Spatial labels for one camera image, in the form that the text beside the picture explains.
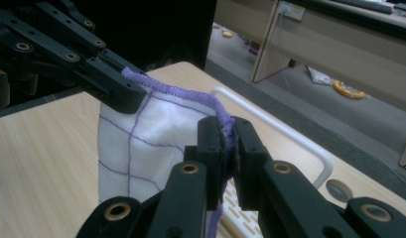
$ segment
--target floor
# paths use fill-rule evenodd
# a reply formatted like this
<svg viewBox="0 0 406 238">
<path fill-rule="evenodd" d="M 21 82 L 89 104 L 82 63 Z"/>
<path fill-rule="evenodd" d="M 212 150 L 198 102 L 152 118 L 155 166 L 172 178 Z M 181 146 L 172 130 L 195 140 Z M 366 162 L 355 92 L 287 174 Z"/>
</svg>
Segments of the floor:
<svg viewBox="0 0 406 238">
<path fill-rule="evenodd" d="M 207 55 L 206 72 L 220 81 L 228 81 L 230 85 L 245 87 L 241 93 L 251 97 L 250 90 L 262 91 L 289 107 L 301 119 L 293 125 L 306 130 L 308 137 L 329 143 L 329 135 L 334 134 L 334 144 L 330 150 L 336 150 L 341 157 L 347 158 L 352 165 L 376 180 L 382 180 L 386 186 L 397 187 L 401 193 L 406 191 L 406 170 L 398 166 L 398 161 L 406 143 L 406 113 L 388 105 L 370 95 L 364 99 L 353 100 L 338 94 L 331 86 L 313 83 L 305 65 L 286 68 L 260 82 L 250 81 L 256 56 L 249 52 L 247 40 L 233 33 L 231 38 L 222 35 L 227 31 L 222 26 L 213 25 L 210 45 Z M 294 115 L 287 116 L 289 123 Z M 326 133 L 317 135 L 316 131 L 303 128 L 302 120 L 309 120 L 319 125 L 319 130 Z M 345 149 L 339 148 L 338 143 L 346 144 Z M 378 160 L 381 169 L 369 171 L 364 157 Z M 393 174 L 392 179 L 383 176 Z"/>
</svg>

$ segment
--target table surface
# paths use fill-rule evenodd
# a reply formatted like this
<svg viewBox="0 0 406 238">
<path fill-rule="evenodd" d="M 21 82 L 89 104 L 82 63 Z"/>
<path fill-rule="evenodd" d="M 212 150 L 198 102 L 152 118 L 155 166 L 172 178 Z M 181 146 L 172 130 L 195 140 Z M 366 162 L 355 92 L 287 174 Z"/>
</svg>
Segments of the table surface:
<svg viewBox="0 0 406 238">
<path fill-rule="evenodd" d="M 149 74 L 186 89 L 209 92 L 221 84 L 187 62 Z M 295 164 L 309 180 L 322 163 L 222 96 L 226 110 L 248 119 L 275 160 Z M 0 237 L 74 237 L 98 204 L 97 122 L 100 102 L 86 93 L 0 118 Z M 354 197 L 370 196 L 406 214 L 406 201 L 331 155 L 330 179 Z M 325 186 L 320 192 L 337 205 Z"/>
<path fill-rule="evenodd" d="M 396 9 L 393 9 L 392 14 L 383 14 L 383 13 L 379 13 L 379 12 L 375 12 L 375 11 L 371 11 L 371 10 L 367 10 L 367 9 L 363 9 L 363 8 L 359 8 L 359 7 L 355 7 L 355 6 L 350 6 L 347 4 L 330 1 L 330 0 L 317 0 L 317 2 L 320 2 L 324 5 L 330 5 L 330 6 L 334 6 L 336 8 L 344 9 L 347 12 L 352 12 L 352 13 L 355 13 L 355 14 L 358 14 L 361 16 L 365 16 L 365 17 L 368 17 L 371 19 L 375 19 L 378 21 L 382 21 L 382 22 L 389 23 L 394 26 L 398 26 L 398 27 L 402 27 L 402 28 L 406 29 L 406 17 L 402 16 L 400 14 L 400 11 L 398 11 Z M 382 2 L 379 4 L 390 6 L 390 7 L 394 6 L 393 3 L 387 3 L 387 2 Z"/>
</svg>

